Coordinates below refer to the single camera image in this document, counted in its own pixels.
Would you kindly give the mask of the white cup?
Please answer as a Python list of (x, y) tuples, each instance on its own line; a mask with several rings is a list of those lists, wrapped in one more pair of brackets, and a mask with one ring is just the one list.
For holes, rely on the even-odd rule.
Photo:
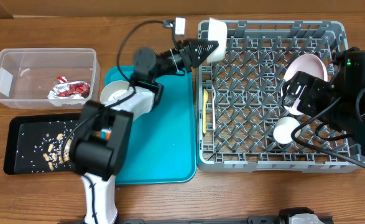
[(293, 117), (283, 117), (276, 122), (273, 130), (273, 137), (279, 144), (289, 144), (293, 141), (292, 131), (300, 125), (300, 122)]

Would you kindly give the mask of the white round plate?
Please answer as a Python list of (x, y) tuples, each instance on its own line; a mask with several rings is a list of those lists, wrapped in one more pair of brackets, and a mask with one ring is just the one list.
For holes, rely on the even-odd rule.
[(297, 72), (305, 72), (315, 78), (328, 81), (325, 64), (314, 54), (305, 54), (297, 57), (285, 72), (284, 84), (291, 80)]

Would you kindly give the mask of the yellow plastic spoon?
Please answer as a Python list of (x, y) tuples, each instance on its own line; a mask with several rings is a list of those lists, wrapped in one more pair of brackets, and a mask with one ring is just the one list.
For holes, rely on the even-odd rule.
[(207, 132), (207, 123), (206, 123), (206, 104), (208, 102), (208, 91), (206, 88), (203, 89), (203, 116), (202, 116), (202, 132), (206, 134)]

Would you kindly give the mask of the white napkin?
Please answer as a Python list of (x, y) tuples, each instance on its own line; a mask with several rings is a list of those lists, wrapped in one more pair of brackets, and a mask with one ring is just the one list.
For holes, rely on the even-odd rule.
[(61, 107), (65, 105), (82, 105), (86, 102), (86, 98), (81, 93), (70, 96), (57, 96), (54, 91), (50, 91), (47, 98), (54, 106)]

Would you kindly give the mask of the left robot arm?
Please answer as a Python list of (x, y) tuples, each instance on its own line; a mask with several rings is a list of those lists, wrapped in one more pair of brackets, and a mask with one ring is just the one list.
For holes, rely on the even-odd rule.
[(161, 54), (142, 47), (134, 54), (134, 71), (123, 95), (107, 103), (85, 103), (69, 149), (85, 188), (83, 223), (117, 222), (115, 177), (126, 160), (133, 121), (160, 103), (164, 87), (156, 79), (190, 72), (224, 55), (225, 48), (217, 40), (187, 39)]

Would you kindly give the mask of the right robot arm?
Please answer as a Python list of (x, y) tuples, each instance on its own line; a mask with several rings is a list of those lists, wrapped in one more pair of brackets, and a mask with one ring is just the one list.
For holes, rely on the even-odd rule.
[(365, 158), (365, 50), (352, 47), (332, 52), (331, 62), (338, 67), (331, 80), (324, 63), (313, 54), (299, 56), (288, 66), (282, 85), (282, 105), (309, 116), (290, 136), (301, 146), (365, 169), (365, 162), (314, 146), (296, 136), (299, 130), (319, 120), (316, 132), (328, 125), (340, 132), (340, 136), (330, 137), (329, 141), (350, 138), (359, 145)]

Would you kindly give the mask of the white plastic fork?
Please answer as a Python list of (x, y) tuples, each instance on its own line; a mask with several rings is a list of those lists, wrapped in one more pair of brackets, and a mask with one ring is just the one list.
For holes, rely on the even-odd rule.
[(211, 86), (211, 110), (212, 110), (212, 129), (213, 129), (213, 132), (216, 131), (215, 99), (216, 99), (216, 92), (215, 92), (214, 86), (212, 85)]

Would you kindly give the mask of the red silver foil wrapper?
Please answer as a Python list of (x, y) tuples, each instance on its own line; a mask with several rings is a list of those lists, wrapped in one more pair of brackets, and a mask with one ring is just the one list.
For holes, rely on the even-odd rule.
[(91, 85), (86, 81), (69, 82), (65, 77), (57, 77), (58, 84), (50, 90), (49, 98), (86, 98), (91, 90)]

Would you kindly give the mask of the grey bowl with rice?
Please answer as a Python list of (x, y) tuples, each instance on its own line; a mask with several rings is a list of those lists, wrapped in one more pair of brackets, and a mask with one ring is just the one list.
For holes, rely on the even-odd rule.
[(118, 80), (111, 82), (103, 88), (100, 96), (100, 102), (105, 103), (108, 101), (113, 101), (125, 94), (128, 89), (129, 82), (127, 81)]

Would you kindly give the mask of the white bowl with peanuts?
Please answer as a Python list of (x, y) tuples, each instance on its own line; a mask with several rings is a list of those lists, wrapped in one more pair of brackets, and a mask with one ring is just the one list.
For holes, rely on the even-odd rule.
[(208, 56), (208, 63), (219, 62), (226, 53), (228, 27), (225, 22), (214, 18), (209, 19), (208, 40), (217, 41), (217, 48)]

